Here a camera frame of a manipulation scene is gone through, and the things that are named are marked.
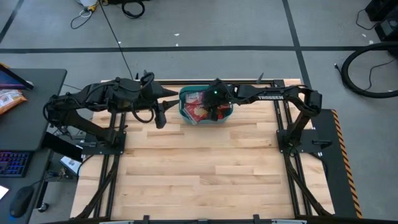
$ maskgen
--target black wheel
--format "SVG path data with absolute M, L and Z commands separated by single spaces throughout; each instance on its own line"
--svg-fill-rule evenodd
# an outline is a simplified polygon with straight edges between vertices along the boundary
M 47 211 L 47 209 L 49 209 L 50 205 L 47 203 L 42 203 L 42 206 L 37 209 L 37 211 L 39 211 L 40 213 L 43 213 L 45 211 Z
M 372 44 L 369 46 L 365 46 L 354 53 L 352 53 L 344 62 L 342 68 L 341 68 L 341 79 L 343 83 L 353 92 L 370 97 L 370 98 L 390 98 L 390 97 L 395 97 L 398 96 L 398 90 L 396 91 L 391 91 L 391 92 L 385 92 L 385 93 L 373 93 L 370 91 L 363 90 L 356 86 L 352 80 L 349 78 L 348 74 L 348 68 L 351 62 L 361 54 L 368 52 L 370 50 L 389 50 L 389 49 L 396 49 L 398 48 L 398 42 L 382 42 L 379 44 Z

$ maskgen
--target plastic bag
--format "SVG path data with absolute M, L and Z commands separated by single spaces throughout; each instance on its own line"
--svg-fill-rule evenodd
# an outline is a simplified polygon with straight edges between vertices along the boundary
M 20 90 L 0 90 L 0 114 L 27 101 Z

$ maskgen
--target yellow black hazard stripe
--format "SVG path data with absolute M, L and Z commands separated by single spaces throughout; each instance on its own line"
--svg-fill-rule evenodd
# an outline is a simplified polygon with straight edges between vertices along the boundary
M 361 211 L 361 208 L 359 207 L 358 194 L 356 193 L 356 190 L 355 190 L 355 185 L 354 185 L 354 180 L 353 180 L 353 172 L 351 171 L 351 167 L 349 166 L 347 150 L 346 150 L 346 146 L 344 144 L 343 134 L 341 133 L 340 122 L 338 121 L 337 112 L 335 110 L 331 110 L 331 112 L 333 113 L 333 117 L 335 118 L 336 130 L 337 130 L 337 135 L 338 135 L 338 139 L 340 142 L 341 153 L 343 154 L 343 160 L 344 160 L 344 164 L 345 164 L 346 171 L 347 171 L 348 183 L 349 183 L 349 187 L 351 188 L 351 193 L 353 194 L 356 216 L 358 218 L 362 218 L 362 211 Z

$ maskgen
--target monitor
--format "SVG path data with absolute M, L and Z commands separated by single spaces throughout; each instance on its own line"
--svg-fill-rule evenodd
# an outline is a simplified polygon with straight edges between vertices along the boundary
M 17 76 L 14 72 L 0 64 L 0 89 L 31 90 L 33 84 Z

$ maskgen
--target computer mouse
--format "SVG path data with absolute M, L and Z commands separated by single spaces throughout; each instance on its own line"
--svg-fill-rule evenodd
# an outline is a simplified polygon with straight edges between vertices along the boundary
M 34 192 L 33 186 L 23 187 L 18 190 L 10 205 L 10 215 L 14 218 L 23 216 L 30 204 Z

